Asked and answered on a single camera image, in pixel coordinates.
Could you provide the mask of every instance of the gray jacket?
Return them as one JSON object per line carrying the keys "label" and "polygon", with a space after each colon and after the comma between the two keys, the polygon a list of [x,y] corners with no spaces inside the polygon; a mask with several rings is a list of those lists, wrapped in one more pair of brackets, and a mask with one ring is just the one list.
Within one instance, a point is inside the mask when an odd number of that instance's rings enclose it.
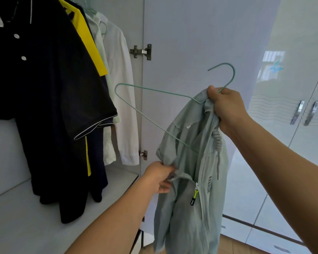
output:
{"label": "gray jacket", "polygon": [[160,194],[154,217],[154,251],[167,254],[216,254],[225,200],[228,158],[219,118],[206,90],[182,109],[157,150],[165,164],[178,168],[173,187]]}

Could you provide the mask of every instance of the yellow garment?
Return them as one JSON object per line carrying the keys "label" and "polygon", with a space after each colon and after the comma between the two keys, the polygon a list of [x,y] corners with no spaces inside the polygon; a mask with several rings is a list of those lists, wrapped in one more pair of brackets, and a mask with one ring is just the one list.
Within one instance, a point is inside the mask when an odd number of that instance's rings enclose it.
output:
{"label": "yellow garment", "polygon": [[74,17],[72,19],[72,23],[79,34],[82,42],[84,43],[89,56],[94,62],[95,67],[97,68],[97,71],[99,72],[100,76],[104,76],[107,74],[107,69],[101,59],[101,56],[98,52],[98,49],[93,41],[93,38],[91,36],[91,33],[89,32],[89,28],[86,24],[84,16],[81,14],[80,10],[76,7],[72,6],[71,4],[65,2],[64,0],[59,0],[61,5],[74,12]]}

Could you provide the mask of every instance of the wardrobe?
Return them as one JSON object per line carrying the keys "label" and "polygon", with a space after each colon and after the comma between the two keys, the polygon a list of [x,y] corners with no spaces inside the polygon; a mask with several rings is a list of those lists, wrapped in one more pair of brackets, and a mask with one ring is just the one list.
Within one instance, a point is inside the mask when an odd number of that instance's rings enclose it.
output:
{"label": "wardrobe", "polygon": [[[281,1],[248,113],[318,165],[318,0]],[[224,235],[269,253],[309,253],[237,150],[223,213]]]}
{"label": "wardrobe", "polygon": [[[314,21],[318,19],[318,0],[72,1],[103,13],[123,31],[129,49],[152,45],[151,60],[130,54],[134,85],[194,96],[208,85],[220,87],[228,82],[230,68],[207,70],[218,63],[232,63],[236,78],[230,88],[241,93],[249,114],[284,144],[318,164],[318,105],[310,123],[304,126],[318,101],[318,24]],[[310,14],[304,11],[306,7],[311,8]],[[134,91],[136,108],[163,128],[188,102],[184,97],[137,88]],[[298,117],[290,125],[298,109]],[[0,253],[64,253],[157,160],[155,152],[163,131],[139,114],[137,122],[140,165],[123,165],[117,153],[117,161],[106,166],[109,184],[103,189],[102,202],[88,199],[84,214],[64,225],[57,204],[41,205],[31,191],[15,122],[0,120]],[[117,151],[115,132],[112,140]],[[229,218],[223,218],[222,233],[264,250],[275,245],[289,251],[278,242],[288,240],[250,226],[299,241],[233,143],[225,140],[232,164],[224,209]],[[140,226],[149,238],[143,239],[144,243],[153,241],[156,203],[154,196]],[[135,239],[137,247],[139,235]],[[273,247],[271,253],[287,252],[280,249]],[[289,253],[301,252],[297,249]]]}

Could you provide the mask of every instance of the person's left arm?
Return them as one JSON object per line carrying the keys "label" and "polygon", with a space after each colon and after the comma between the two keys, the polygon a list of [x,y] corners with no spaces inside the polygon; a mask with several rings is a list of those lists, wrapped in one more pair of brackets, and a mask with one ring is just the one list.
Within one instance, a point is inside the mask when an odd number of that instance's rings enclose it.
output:
{"label": "person's left arm", "polygon": [[173,167],[153,162],[144,175],[75,240],[65,254],[129,254],[154,193],[167,193]]}

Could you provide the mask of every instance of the white sleeve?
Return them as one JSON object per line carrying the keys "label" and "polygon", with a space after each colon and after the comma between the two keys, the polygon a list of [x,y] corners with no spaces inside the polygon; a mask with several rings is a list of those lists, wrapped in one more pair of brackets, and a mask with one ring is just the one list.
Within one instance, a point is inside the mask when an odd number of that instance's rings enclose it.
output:
{"label": "white sleeve", "polygon": [[[126,83],[133,85],[131,59],[126,44],[126,39],[121,33],[120,48],[114,51],[113,63],[110,65],[110,75],[113,85]],[[133,107],[135,107],[134,87],[119,86],[117,93]],[[136,111],[128,106],[122,99],[115,97],[114,105],[117,108],[120,122],[115,124],[118,149],[121,162],[124,165],[135,166],[139,164],[139,140]]]}

